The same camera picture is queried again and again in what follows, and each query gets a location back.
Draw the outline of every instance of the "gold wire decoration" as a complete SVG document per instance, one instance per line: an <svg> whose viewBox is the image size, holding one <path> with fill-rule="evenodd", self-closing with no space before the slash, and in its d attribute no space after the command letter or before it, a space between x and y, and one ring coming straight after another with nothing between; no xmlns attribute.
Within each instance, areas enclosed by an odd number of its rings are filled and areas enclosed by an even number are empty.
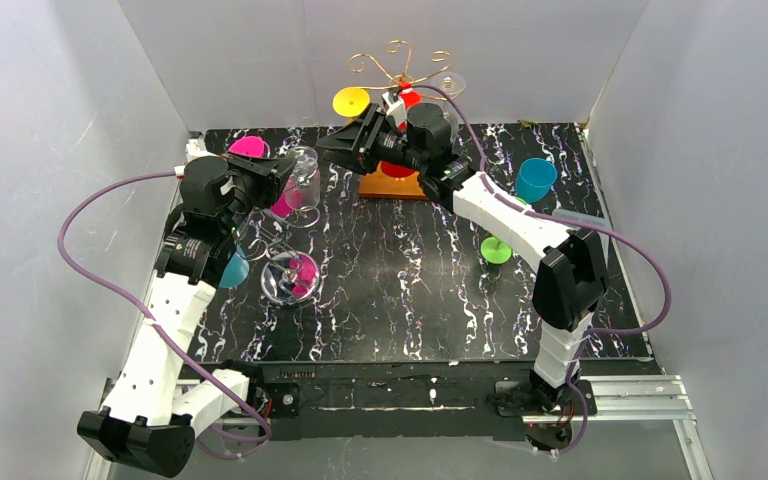
<svg viewBox="0 0 768 480"><path fill-rule="evenodd" d="M396 53L398 53L401 50L402 45L406 46L407 49L408 49L408 58L405 61L405 68L404 68L404 70L402 70L402 72L400 74L395 75L395 76L391 75L390 72L388 72L387 69L384 68L381 65L381 63L378 62L378 60L375 57L373 57L372 55L370 55L368 53L357 53L355 55L352 55L351 58L349 58L349 62L348 62L349 71L350 72L352 72L352 73L361 73L361 72L363 72L364 69L366 68L366 64L364 63L364 61L362 59L363 58L368 58L368 59L372 60L373 63L375 63L375 65L378 67L378 69L381 70L384 73L384 75L387 76L387 79L389 80L387 85L384 85L384 86L360 86L360 85L358 85L356 88L363 88L363 89L366 89L366 90L387 90L388 88L392 88L392 87L398 86L401 82L408 82L408 83L411 83L411 84L419 83L419 82L424 82L425 80L428 80L429 78L432 78L432 77L434 77L436 75L439 75L439 74L445 72L446 70L448 70L455 63L455 58L454 58L454 56L451 53L449 53L449 52L447 52L445 50L437 50L436 52L431 54L431 61L434 62L434 63L441 63L441 62L445 62L445 61L448 60L448 63L446 65L444 65L441 69L437 70L436 72L431 73L430 75L426 75L426 76L421 77L421 78L414 78L414 77L412 77L411 75L408 74L408 68L410 67L411 58L413 57L413 46L410 43L406 42L405 40L392 40L390 42L387 42L387 53L389 53L389 54L396 54ZM357 60L357 59L361 59L361 60L359 60L359 62L360 62L359 66L358 67L352 66L352 63L355 62L355 60ZM426 98L436 98L436 97L431 97L431 96L428 96L428 95L422 95L422 96L426 97Z"/></svg>

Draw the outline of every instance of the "green disc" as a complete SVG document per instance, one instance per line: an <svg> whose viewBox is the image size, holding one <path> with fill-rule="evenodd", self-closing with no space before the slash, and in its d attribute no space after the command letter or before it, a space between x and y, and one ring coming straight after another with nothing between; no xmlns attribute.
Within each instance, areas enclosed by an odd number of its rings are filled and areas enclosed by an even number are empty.
<svg viewBox="0 0 768 480"><path fill-rule="evenodd" d="M490 263L500 265L507 262L514 251L496 237L490 237L481 242L481 256Z"/></svg>

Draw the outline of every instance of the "orange wooden block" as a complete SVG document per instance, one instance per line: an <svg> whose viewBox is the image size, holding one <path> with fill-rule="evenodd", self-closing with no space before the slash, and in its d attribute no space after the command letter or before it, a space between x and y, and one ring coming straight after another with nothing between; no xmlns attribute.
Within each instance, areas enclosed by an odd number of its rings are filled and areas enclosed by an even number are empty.
<svg viewBox="0 0 768 480"><path fill-rule="evenodd" d="M409 177L393 178L385 175L381 167L375 173L360 177L361 198L398 198L402 200L428 200L419 186L419 172Z"/></svg>

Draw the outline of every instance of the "pink disc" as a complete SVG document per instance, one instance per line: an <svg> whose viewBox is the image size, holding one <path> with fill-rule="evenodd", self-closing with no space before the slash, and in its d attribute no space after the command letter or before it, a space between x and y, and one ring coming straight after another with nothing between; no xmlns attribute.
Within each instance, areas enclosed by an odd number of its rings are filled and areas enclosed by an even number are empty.
<svg viewBox="0 0 768 480"><path fill-rule="evenodd" d="M266 150L266 143L257 135L245 136L234 142L228 149L231 153L247 157L262 157L264 150Z"/></svg>

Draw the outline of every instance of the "red object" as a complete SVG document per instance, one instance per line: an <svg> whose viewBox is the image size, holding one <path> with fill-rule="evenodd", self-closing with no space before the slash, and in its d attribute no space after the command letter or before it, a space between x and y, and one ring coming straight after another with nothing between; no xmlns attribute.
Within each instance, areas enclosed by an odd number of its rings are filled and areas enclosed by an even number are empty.
<svg viewBox="0 0 768 480"><path fill-rule="evenodd" d="M410 177L414 173L416 173L416 170L407 168L407 167L400 167L399 165L393 165L390 162L381 161L381 171L384 172L384 175L387 175L388 177L393 178L404 178L404 177Z"/></svg>
<svg viewBox="0 0 768 480"><path fill-rule="evenodd" d="M402 93L399 96L405 102L405 108L410 108L422 101L422 97L411 88L410 83L402 82L399 84L399 87L402 89Z"/></svg>
<svg viewBox="0 0 768 480"><path fill-rule="evenodd" d="M413 89L411 89L411 84L408 82L402 82L399 84L399 87L406 89L408 91L402 91L402 93L399 94L399 97L402 98L402 101L405 102L405 108L410 108L420 101L422 101L422 97L419 96L418 93L414 92ZM399 130L405 131L407 128L407 123L403 123L399 125ZM416 173L416 170L407 168L407 167L400 167L399 165L393 165L390 162L381 161L381 171L384 172L384 175L387 175L388 177L392 178L405 178L410 177L414 173Z"/></svg>
<svg viewBox="0 0 768 480"><path fill-rule="evenodd" d="M402 92L399 94L402 100L405 102L405 108L410 108L422 101L422 97L412 89L409 92Z"/></svg>

